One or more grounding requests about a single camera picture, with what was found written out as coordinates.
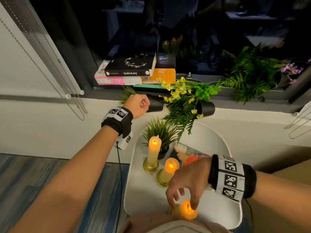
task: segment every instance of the wristband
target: wristband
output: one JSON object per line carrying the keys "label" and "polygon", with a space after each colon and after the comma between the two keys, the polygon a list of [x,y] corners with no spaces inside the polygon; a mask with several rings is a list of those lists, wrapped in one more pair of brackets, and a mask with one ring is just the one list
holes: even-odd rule
{"label": "wristband", "polygon": [[119,133],[119,136],[123,134],[123,138],[127,137],[131,132],[131,121],[133,114],[129,109],[124,107],[115,107],[109,110],[105,115],[101,127],[104,125],[110,126],[112,129]]}
{"label": "wristband", "polygon": [[216,193],[240,202],[254,194],[257,176],[250,165],[238,163],[229,156],[214,154],[208,182]]}

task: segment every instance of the brass candle holder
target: brass candle holder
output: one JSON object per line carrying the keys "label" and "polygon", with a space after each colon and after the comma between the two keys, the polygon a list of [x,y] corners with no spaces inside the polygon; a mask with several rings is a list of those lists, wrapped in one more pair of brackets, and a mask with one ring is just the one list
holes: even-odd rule
{"label": "brass candle holder", "polygon": [[162,180],[162,178],[161,178],[162,171],[163,171],[163,169],[158,171],[158,173],[156,174],[156,182],[159,184],[159,186],[166,188],[169,186],[169,183]]}
{"label": "brass candle holder", "polygon": [[147,158],[146,158],[145,161],[143,162],[142,166],[143,166],[145,172],[155,173],[159,168],[159,162],[157,160],[155,165],[150,165],[147,161]]}

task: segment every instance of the black cable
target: black cable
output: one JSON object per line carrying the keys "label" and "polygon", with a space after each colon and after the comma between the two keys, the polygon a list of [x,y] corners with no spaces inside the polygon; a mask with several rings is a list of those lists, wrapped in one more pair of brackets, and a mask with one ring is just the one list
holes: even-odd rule
{"label": "black cable", "polygon": [[249,206],[249,209],[251,210],[251,219],[252,219],[252,231],[251,231],[251,233],[253,233],[253,232],[254,232],[253,210],[252,210],[252,207],[251,207],[251,205],[249,204],[249,202],[248,202],[247,200],[245,200],[245,201],[246,201],[247,205]]}
{"label": "black cable", "polygon": [[118,160],[119,160],[119,167],[120,167],[120,176],[121,176],[121,194],[120,194],[120,207],[119,207],[119,214],[118,214],[118,219],[117,219],[117,225],[116,225],[116,230],[115,232],[117,232],[118,229],[118,223],[119,223],[119,218],[120,218],[120,212],[121,212],[121,204],[122,204],[122,169],[121,169],[121,162],[120,162],[120,155],[119,155],[119,147],[118,147],[118,141],[117,141],[117,151],[118,151]]}

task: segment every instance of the white candle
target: white candle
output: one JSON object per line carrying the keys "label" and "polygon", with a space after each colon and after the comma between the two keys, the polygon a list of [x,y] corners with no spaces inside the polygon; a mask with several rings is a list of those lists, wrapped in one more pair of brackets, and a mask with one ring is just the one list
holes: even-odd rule
{"label": "white candle", "polygon": [[159,135],[153,136],[149,140],[147,161],[149,165],[155,165],[161,149],[162,141]]}
{"label": "white candle", "polygon": [[175,158],[168,158],[165,162],[164,169],[161,173],[161,179],[164,182],[169,182],[175,171],[179,168],[179,162]]}

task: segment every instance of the person's right hand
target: person's right hand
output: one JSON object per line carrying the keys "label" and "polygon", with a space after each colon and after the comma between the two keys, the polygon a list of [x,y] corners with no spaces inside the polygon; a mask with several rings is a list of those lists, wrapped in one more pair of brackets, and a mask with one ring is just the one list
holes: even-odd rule
{"label": "person's right hand", "polygon": [[181,195],[184,195],[184,188],[190,190],[191,208],[194,210],[197,208],[200,198],[208,185],[208,175],[210,173],[211,164],[212,157],[200,158],[175,171],[174,176],[169,181],[169,187],[166,190],[166,198],[172,208],[175,206],[174,199],[176,201],[179,200],[177,190],[179,190]]}
{"label": "person's right hand", "polygon": [[150,101],[146,95],[135,94],[130,95],[123,107],[129,109],[133,114],[133,119],[136,119],[147,112],[149,105]]}

